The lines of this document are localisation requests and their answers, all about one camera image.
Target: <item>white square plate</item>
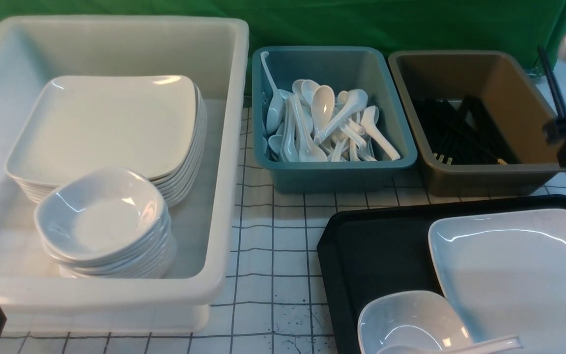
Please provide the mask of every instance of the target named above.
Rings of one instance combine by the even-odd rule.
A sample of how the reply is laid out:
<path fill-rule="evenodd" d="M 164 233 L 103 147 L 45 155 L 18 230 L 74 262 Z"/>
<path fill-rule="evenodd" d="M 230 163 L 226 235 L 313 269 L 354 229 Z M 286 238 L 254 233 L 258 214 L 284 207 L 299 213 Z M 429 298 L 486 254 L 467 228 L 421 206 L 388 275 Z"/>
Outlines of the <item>white square plate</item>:
<path fill-rule="evenodd" d="M 429 248 L 474 341 L 516 334 L 522 354 L 566 353 L 566 210 L 438 220 Z"/>
<path fill-rule="evenodd" d="M 61 76 L 43 88 L 6 172 L 45 186 L 103 166 L 163 177 L 183 163 L 195 119 L 185 76 Z"/>

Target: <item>blue plastic bin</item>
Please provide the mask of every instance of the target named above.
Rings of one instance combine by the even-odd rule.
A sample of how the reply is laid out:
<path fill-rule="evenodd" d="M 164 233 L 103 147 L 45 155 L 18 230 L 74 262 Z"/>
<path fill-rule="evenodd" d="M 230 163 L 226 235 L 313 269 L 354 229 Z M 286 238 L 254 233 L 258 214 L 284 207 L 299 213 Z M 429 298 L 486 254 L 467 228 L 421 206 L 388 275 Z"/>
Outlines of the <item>blue plastic bin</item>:
<path fill-rule="evenodd" d="M 265 117 L 272 90 L 261 65 L 261 52 L 269 52 L 266 63 L 280 89 L 292 91 L 297 79 L 312 79 L 329 85 L 334 92 L 363 89 L 368 105 L 379 108 L 377 127 L 399 151 L 401 159 L 391 161 L 373 143 L 379 161 L 342 163 L 284 163 L 272 161 L 265 146 Z M 416 162 L 417 152 L 399 96 L 386 61 L 379 51 L 368 47 L 265 47 L 252 60 L 252 108 L 254 153 L 258 164 L 270 171 L 274 188 L 280 193 L 327 193 L 380 190 L 393 173 Z"/>

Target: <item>stack of square plates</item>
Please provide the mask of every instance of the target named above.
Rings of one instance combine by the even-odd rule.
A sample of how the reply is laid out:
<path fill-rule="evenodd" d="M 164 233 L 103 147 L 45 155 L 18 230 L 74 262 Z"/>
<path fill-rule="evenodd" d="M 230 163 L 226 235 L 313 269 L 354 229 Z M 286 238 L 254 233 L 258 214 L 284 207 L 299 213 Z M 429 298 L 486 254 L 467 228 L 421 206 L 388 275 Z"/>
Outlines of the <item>stack of square plates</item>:
<path fill-rule="evenodd" d="M 124 166 L 175 206 L 198 174 L 206 121 L 185 76 L 63 76 L 40 94 L 6 173 L 38 203 L 91 171 Z"/>

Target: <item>black tray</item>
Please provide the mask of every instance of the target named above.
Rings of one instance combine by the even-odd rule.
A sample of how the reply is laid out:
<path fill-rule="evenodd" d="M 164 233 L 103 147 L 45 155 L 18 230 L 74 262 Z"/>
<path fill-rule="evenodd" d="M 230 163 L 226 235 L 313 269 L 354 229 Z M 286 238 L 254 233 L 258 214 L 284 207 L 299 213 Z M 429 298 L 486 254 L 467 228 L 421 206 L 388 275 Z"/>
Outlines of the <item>black tray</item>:
<path fill-rule="evenodd" d="M 442 295 L 427 243 L 427 231 L 434 221 L 543 208 L 566 209 L 566 196 L 343 211 L 333 215 L 317 252 L 338 352 L 360 352 L 357 319 L 370 301 L 413 290 Z"/>

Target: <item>plastic spoon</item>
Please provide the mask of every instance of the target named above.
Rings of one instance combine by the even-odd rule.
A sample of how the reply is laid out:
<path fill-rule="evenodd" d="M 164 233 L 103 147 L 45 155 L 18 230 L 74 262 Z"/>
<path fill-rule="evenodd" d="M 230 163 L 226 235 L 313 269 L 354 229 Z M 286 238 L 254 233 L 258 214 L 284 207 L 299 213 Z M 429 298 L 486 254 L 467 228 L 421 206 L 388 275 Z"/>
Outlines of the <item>plastic spoon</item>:
<path fill-rule="evenodd" d="M 333 109 L 335 104 L 335 95 L 332 88 L 322 85 L 318 87 L 311 103 L 311 118 L 314 121 L 314 137 L 318 136 L 324 127 L 326 127 L 333 117 Z M 366 142 L 360 134 L 355 130 L 343 124 L 340 130 L 348 136 L 349 139 L 355 141 L 358 145 L 366 146 Z M 337 135 L 337 141 L 344 140 L 344 136 Z"/>
<path fill-rule="evenodd" d="M 343 140 L 338 141 L 335 144 L 335 149 L 333 150 L 333 155 L 331 161 L 334 163 L 339 163 L 342 159 L 342 152 L 344 152 L 344 146 L 348 145 L 348 137 L 344 137 Z"/>
<path fill-rule="evenodd" d="M 298 79 L 298 80 L 294 81 L 294 83 L 292 83 L 292 93 L 298 96 L 298 98 L 301 100 L 301 103 L 307 103 L 307 102 L 305 102 L 305 98 L 303 97 L 303 83 L 304 82 L 305 82 L 305 80 Z"/>
<path fill-rule="evenodd" d="M 335 95 L 332 88 L 321 86 L 314 93 L 311 103 L 311 118 L 314 121 L 314 136 L 326 127 L 333 116 Z"/>
<path fill-rule="evenodd" d="M 288 99 L 293 94 L 292 92 L 289 92 L 288 90 L 284 90 L 284 89 L 279 89 L 279 93 L 281 94 L 283 100 Z"/>
<path fill-rule="evenodd" d="M 283 133 L 283 146 L 281 147 L 280 156 L 285 162 L 297 163 L 299 161 L 299 155 L 294 145 L 296 122 L 295 119 L 292 118 L 292 105 L 290 101 L 290 99 L 285 101 L 285 132 Z"/>
<path fill-rule="evenodd" d="M 305 99 L 305 102 L 308 104 L 308 106 L 311 107 L 311 103 L 314 99 L 314 94 L 319 87 L 320 85 L 316 81 L 303 81 L 303 84 L 301 85 L 301 92 L 303 92 L 303 98 Z"/>
<path fill-rule="evenodd" d="M 377 354 L 493 354 L 496 352 L 519 348 L 523 348 L 523 344 L 521 344 L 519 337 L 506 336 L 495 340 L 475 343 L 468 347 L 444 350 L 430 350 L 397 345 L 382 348 L 377 352 Z"/>
<path fill-rule="evenodd" d="M 314 138 L 317 143 L 323 142 L 329 135 L 333 133 L 333 131 L 342 125 L 344 121 L 351 115 L 357 112 L 361 112 L 366 108 L 366 104 L 368 103 L 368 94 L 364 90 L 361 89 L 352 89 L 348 92 L 348 97 L 346 99 L 346 103 L 342 110 L 338 112 L 338 114 L 329 121 L 326 125 L 324 130 L 322 130 L 319 134 L 316 135 Z"/>
<path fill-rule="evenodd" d="M 355 121 L 359 121 L 360 118 L 360 114 L 359 112 L 357 112 L 355 114 Z M 355 141 L 349 141 L 348 142 L 348 159 L 349 161 L 360 161 L 359 156 L 357 155 L 357 144 L 355 143 Z"/>
<path fill-rule="evenodd" d="M 320 144 L 320 148 L 324 151 L 325 154 L 333 154 L 333 148 L 331 146 Z"/>
<path fill-rule="evenodd" d="M 362 115 L 362 127 L 366 129 L 368 135 L 370 135 L 370 137 L 373 138 L 379 144 L 379 146 L 383 148 L 384 151 L 386 151 L 386 154 L 388 154 L 388 156 L 390 156 L 393 161 L 400 159 L 399 152 L 397 152 L 393 144 L 390 144 L 390 142 L 387 141 L 386 137 L 384 137 L 384 135 L 379 132 L 379 129 L 377 129 L 375 121 L 377 121 L 378 119 L 379 110 L 377 109 L 377 107 L 367 107 L 364 110 L 364 114 Z"/>
<path fill-rule="evenodd" d="M 278 157 L 283 147 L 283 135 L 271 135 L 268 138 L 268 146 L 272 154 Z"/>
<path fill-rule="evenodd" d="M 348 98 L 348 91 L 347 90 L 341 90 L 340 93 L 338 94 L 336 104 L 339 105 L 339 106 L 343 106 L 344 103 L 346 103 L 347 98 Z"/>
<path fill-rule="evenodd" d="M 310 130 L 310 134 L 314 134 L 314 119 L 311 118 L 311 108 L 306 105 L 301 105 L 301 108 L 303 108 L 303 115 L 305 115 L 307 129 Z"/>
<path fill-rule="evenodd" d="M 298 152 L 299 159 L 303 162 L 326 162 L 326 154 L 318 145 L 316 145 L 310 136 L 310 131 L 307 128 L 305 117 L 303 117 L 303 109 L 301 108 L 301 101 L 295 94 L 291 99 L 292 106 L 294 106 L 294 114 L 296 115 L 296 123 L 300 127 L 300 141 L 301 147 Z"/>
<path fill-rule="evenodd" d="M 265 58 L 269 55 L 269 52 L 261 52 L 261 65 L 263 65 L 263 71 L 265 71 L 265 76 L 268 78 L 272 88 L 272 101 L 270 101 L 268 115 L 265 119 L 265 131 L 268 134 L 272 134 L 277 130 L 281 124 L 281 119 L 283 119 L 283 97 L 281 97 L 281 93 L 274 84 L 272 75 L 270 75 L 270 69 L 268 69 L 268 65 L 265 63 Z"/>
<path fill-rule="evenodd" d="M 357 155 L 364 161 L 377 161 L 377 159 L 375 159 L 375 157 L 373 156 L 374 154 L 372 153 L 372 144 L 370 142 L 370 138 L 368 138 L 368 141 L 366 142 L 366 148 L 357 148 Z"/>
<path fill-rule="evenodd" d="M 338 112 L 342 110 L 342 107 L 344 107 L 344 104 L 346 103 L 347 98 L 348 98 L 348 92 L 345 91 L 345 90 L 341 91 L 338 94 L 337 99 L 336 99 L 335 109 L 333 110 L 334 114 L 338 114 Z M 366 134 L 366 130 L 364 128 L 362 128 L 362 126 L 360 125 L 361 116 L 357 115 L 356 117 L 357 117 L 356 120 L 348 119 L 346 121 L 346 125 L 348 125 L 348 127 L 355 130 L 355 132 L 358 135 Z"/>
<path fill-rule="evenodd" d="M 285 130 L 285 122 L 279 125 L 279 128 L 277 129 L 277 132 L 274 133 L 274 135 L 283 135 L 283 130 Z"/>

